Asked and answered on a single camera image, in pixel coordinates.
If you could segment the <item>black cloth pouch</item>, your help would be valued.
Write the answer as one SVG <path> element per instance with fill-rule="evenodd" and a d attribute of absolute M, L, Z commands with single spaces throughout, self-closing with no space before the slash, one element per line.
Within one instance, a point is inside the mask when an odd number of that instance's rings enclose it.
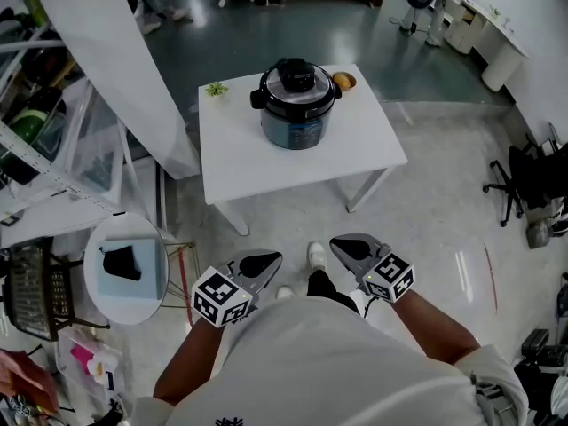
<path fill-rule="evenodd" d="M 132 246 L 107 250 L 100 248 L 103 255 L 103 269 L 112 276 L 126 280 L 139 281 L 141 271 L 138 269 Z"/>

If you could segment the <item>black office chair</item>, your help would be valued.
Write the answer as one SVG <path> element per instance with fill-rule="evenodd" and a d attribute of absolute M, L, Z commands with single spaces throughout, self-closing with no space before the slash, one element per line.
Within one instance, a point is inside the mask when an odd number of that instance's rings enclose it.
<path fill-rule="evenodd" d="M 485 184 L 484 193 L 490 189 L 506 194 L 507 203 L 501 227 L 506 227 L 513 205 L 516 205 L 516 217 L 524 214 L 523 204 L 528 209 L 545 208 L 554 199 L 568 197 L 568 146 L 545 156 L 533 157 L 527 149 L 515 146 L 509 148 L 509 173 L 498 160 L 491 161 L 489 167 L 496 168 L 503 184 Z"/>

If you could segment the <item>black metal mesh chair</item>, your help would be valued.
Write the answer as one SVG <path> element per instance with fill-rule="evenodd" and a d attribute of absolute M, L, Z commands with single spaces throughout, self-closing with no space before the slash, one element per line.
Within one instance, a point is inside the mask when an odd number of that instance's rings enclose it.
<path fill-rule="evenodd" d="M 59 331 L 85 322 L 75 315 L 70 262 L 51 252 L 53 238 L 8 249 L 7 272 L 0 300 L 10 323 L 20 332 L 47 342 Z"/>

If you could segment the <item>pink cloth bag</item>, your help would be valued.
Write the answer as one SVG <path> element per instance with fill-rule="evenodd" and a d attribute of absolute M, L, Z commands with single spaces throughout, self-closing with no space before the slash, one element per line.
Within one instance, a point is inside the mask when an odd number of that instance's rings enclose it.
<path fill-rule="evenodd" d="M 0 394 L 8 398 L 22 396 L 50 414 L 59 410 L 57 388 L 51 374 L 24 351 L 0 348 Z"/>

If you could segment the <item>person's right white shoe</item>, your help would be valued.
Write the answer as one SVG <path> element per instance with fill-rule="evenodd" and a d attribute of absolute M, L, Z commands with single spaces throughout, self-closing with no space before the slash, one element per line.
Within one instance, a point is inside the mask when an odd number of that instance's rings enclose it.
<path fill-rule="evenodd" d="M 308 245 L 307 261 L 310 275 L 327 273 L 327 252 L 319 242 L 313 241 Z"/>

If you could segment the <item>dark blue pressure cooker pot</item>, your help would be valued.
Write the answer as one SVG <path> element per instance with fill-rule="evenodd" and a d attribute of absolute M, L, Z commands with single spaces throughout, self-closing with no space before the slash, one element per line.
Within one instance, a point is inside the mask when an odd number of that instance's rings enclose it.
<path fill-rule="evenodd" d="M 337 87 L 335 89 L 336 93 L 341 93 L 342 97 L 342 92 Z M 286 116 L 273 114 L 267 109 L 257 110 L 261 115 L 262 130 L 274 145 L 288 150 L 305 150 L 317 146 L 322 140 L 327 131 L 334 104 L 325 113 L 309 115 L 307 119 L 288 119 Z"/>

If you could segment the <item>green round container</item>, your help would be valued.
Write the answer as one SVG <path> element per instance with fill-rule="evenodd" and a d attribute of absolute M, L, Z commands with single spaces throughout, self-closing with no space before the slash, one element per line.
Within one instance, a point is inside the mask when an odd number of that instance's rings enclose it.
<path fill-rule="evenodd" d="M 34 109 L 24 109 L 9 122 L 9 128 L 27 144 L 31 145 L 40 135 L 49 114 Z"/>

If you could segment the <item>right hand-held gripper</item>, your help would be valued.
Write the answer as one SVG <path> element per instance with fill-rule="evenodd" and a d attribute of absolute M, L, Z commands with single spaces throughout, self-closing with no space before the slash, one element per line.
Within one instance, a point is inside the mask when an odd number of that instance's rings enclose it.
<path fill-rule="evenodd" d="M 414 285 L 414 266 L 366 233 L 347 233 L 329 242 L 332 253 L 368 295 L 396 303 Z M 380 258 L 368 269 L 371 257 Z"/>

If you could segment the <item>round white side table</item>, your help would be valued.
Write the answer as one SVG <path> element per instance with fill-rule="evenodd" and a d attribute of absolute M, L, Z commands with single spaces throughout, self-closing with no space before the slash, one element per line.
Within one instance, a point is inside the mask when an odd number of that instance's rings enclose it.
<path fill-rule="evenodd" d="M 155 239 L 160 268 L 157 271 L 162 293 L 157 299 L 124 298 L 104 295 L 97 286 L 97 269 L 102 266 L 99 250 L 103 241 Z M 189 296 L 196 280 L 195 246 L 182 242 L 170 232 L 145 217 L 124 212 L 101 221 L 92 232 L 83 258 L 83 276 L 91 301 L 109 320 L 122 325 L 137 325 L 157 313 L 161 307 L 183 309 L 190 313 Z"/>

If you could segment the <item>silver black cooker lid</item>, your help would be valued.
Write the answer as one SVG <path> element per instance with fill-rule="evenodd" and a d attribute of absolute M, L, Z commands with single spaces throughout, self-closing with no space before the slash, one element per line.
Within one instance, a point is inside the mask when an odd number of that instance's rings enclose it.
<path fill-rule="evenodd" d="M 250 103 L 288 119 L 307 119 L 325 113 L 340 97 L 322 67 L 304 59 L 282 58 L 262 74 L 258 88 L 250 92 Z"/>

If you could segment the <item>person's black trousers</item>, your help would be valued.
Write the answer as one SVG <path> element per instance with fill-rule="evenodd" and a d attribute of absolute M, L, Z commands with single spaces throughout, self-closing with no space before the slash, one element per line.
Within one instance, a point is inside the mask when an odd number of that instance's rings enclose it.
<path fill-rule="evenodd" d="M 313 272 L 308 278 L 307 296 L 323 297 L 344 305 L 357 314 L 359 308 L 355 302 L 346 294 L 339 292 L 335 284 L 328 277 L 327 273 L 321 269 Z"/>

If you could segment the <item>person's left forearm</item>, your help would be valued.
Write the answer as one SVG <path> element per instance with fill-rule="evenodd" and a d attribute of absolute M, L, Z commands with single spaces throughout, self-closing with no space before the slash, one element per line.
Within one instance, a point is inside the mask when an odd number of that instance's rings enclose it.
<path fill-rule="evenodd" d="M 153 397 L 176 406 L 211 377 L 224 330 L 199 319 L 158 378 Z"/>

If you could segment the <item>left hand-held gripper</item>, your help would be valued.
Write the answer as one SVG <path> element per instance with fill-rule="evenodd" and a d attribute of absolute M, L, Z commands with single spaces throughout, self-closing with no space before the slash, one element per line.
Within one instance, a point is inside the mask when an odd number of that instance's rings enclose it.
<path fill-rule="evenodd" d="M 276 250 L 241 251 L 227 265 L 210 266 L 201 275 L 192 287 L 191 306 L 216 328 L 245 319 L 281 263 L 282 254 Z"/>

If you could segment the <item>clear plastic storage bin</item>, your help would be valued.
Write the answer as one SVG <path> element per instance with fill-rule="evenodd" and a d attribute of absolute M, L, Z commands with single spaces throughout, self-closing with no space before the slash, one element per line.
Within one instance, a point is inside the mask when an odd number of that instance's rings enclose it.
<path fill-rule="evenodd" d="M 115 112 L 91 86 L 82 111 L 75 147 L 68 153 L 67 173 L 95 193 L 119 193 L 124 151 Z"/>

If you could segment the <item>white desk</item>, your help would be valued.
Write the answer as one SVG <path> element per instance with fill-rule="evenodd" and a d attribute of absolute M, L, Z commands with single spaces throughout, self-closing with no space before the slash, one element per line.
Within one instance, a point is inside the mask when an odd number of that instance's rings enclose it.
<path fill-rule="evenodd" d="M 482 40 L 487 29 L 494 40 L 489 50 L 490 56 L 487 67 L 481 75 L 485 86 L 497 92 L 513 75 L 525 59 L 529 59 L 528 52 L 507 29 L 506 20 L 499 22 L 499 16 L 490 12 L 473 0 L 452 0 L 449 12 L 452 21 L 447 28 L 444 39 L 455 51 L 469 55 Z"/>

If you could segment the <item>pink paper star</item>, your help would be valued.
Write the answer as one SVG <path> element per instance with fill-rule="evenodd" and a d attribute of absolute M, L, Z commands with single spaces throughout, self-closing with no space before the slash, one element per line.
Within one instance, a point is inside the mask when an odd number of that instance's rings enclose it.
<path fill-rule="evenodd" d="M 70 354 L 79 362 L 83 372 L 86 375 L 90 375 L 89 362 L 93 359 L 94 353 L 79 343 L 76 343 L 70 350 Z"/>

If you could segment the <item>clear plastic lidded box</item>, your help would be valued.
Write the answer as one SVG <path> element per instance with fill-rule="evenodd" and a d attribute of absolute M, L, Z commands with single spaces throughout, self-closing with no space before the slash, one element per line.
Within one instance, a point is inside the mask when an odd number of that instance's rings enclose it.
<path fill-rule="evenodd" d="M 76 343 L 94 353 L 93 359 L 89 362 L 90 375 L 83 372 L 79 362 L 70 354 Z M 101 402 L 108 401 L 112 395 L 125 391 L 120 351 L 71 327 L 59 332 L 56 344 L 57 369 L 76 387 Z"/>

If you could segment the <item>grey cloth bag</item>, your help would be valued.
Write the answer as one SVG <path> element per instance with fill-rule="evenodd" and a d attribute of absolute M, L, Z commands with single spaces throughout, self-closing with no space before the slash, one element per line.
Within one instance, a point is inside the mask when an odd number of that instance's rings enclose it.
<path fill-rule="evenodd" d="M 540 249 L 548 245 L 553 236 L 552 224 L 548 219 L 531 222 L 525 236 L 529 249 Z"/>

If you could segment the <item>person's right forearm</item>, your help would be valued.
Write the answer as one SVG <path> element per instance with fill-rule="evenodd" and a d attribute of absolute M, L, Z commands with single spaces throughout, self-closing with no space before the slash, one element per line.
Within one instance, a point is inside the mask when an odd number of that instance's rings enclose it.
<path fill-rule="evenodd" d="M 467 328 L 412 289 L 390 306 L 431 359 L 453 365 L 480 348 Z"/>

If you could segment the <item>person's white shirt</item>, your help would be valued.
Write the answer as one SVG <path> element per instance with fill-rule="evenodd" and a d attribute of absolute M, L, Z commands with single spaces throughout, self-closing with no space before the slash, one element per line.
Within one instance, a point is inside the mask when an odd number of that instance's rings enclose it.
<path fill-rule="evenodd" d="M 525 426 L 528 398 L 492 346 L 450 365 L 326 298 L 242 322 L 219 372 L 176 406 L 136 401 L 131 426 Z"/>

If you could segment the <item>white metal shelving rack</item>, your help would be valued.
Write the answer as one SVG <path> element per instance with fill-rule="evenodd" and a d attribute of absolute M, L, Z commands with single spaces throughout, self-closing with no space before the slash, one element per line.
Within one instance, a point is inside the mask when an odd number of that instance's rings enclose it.
<path fill-rule="evenodd" d="M 0 191 L 0 219 L 18 218 L 9 226 L 0 224 L 0 248 L 6 249 L 43 237 L 72 233 L 95 226 L 102 219 L 122 211 L 122 165 L 129 152 L 120 140 L 125 127 L 114 111 L 107 119 L 98 118 L 102 97 L 84 77 L 63 90 L 67 104 L 67 126 L 54 162 L 48 162 L 33 147 L 8 133 L 0 120 L 0 144 L 38 172 L 27 185 L 15 184 Z M 96 191 L 72 174 L 74 161 L 96 137 L 104 137 L 113 155 L 111 187 Z"/>

